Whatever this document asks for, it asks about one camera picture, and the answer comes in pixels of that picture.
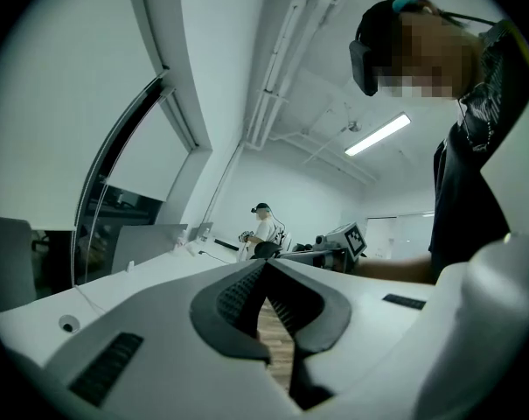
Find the person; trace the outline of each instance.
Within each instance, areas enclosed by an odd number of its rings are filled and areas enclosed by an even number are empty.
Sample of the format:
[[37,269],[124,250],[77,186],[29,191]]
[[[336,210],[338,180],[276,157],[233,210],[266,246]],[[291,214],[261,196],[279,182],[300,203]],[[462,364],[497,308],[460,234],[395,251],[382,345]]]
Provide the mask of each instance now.
[[375,4],[362,18],[356,43],[370,52],[373,80],[364,78],[368,66],[355,64],[352,54],[354,79],[367,95],[376,91],[376,80],[393,94],[408,87],[421,96],[455,99],[460,108],[434,156],[429,254],[406,262],[361,259],[354,269],[363,277],[434,284],[446,266],[469,261],[509,232],[480,169],[529,100],[528,49],[510,21],[475,36],[429,0]]
[[256,233],[253,235],[247,235],[245,242],[249,242],[247,257],[250,258],[254,255],[254,248],[261,242],[273,242],[278,234],[278,229],[274,224],[271,210],[268,204],[261,202],[255,208],[253,213],[256,214],[256,219],[260,222]]

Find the round hole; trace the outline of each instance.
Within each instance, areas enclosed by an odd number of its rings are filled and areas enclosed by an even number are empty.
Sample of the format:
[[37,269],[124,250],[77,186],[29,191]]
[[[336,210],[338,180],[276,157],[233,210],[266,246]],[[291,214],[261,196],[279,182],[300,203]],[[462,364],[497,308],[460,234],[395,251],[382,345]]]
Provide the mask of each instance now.
[[80,322],[71,314],[65,314],[58,321],[59,327],[67,333],[76,333],[80,329]]

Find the black t-shirt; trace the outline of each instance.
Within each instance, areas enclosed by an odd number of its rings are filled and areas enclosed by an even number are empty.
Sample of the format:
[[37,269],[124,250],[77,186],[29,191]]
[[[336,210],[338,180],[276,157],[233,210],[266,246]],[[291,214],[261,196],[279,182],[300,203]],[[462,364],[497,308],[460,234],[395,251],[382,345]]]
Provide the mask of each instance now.
[[461,98],[464,118],[434,157],[435,217],[431,245],[435,279],[452,263],[468,261],[509,227],[480,170],[529,100],[529,66],[508,22],[482,35],[485,79]]

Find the person in white shirt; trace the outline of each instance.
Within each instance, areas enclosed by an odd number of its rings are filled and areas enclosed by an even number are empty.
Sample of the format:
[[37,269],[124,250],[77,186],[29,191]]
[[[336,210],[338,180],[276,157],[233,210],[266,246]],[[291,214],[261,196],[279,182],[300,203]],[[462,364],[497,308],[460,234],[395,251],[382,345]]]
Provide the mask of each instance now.
[[245,238],[245,242],[250,243],[248,246],[247,258],[254,255],[254,248],[260,242],[273,242],[278,234],[278,229],[274,224],[271,210],[268,204],[261,202],[251,210],[256,214],[256,219],[260,221],[256,233]]

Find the ceiling light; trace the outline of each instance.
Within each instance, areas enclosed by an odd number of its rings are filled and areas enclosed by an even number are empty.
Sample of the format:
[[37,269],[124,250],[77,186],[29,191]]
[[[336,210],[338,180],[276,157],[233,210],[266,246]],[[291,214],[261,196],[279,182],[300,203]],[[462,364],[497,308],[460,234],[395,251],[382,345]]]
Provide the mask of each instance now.
[[344,152],[348,156],[355,156],[358,152],[369,148],[369,146],[376,144],[383,138],[390,136],[391,134],[393,134],[397,130],[402,129],[408,124],[410,124],[410,119],[407,117],[407,115],[400,114],[394,120],[380,128],[379,130],[376,130],[370,136],[367,136],[363,140],[360,140],[359,142],[355,143],[353,146],[350,146]]

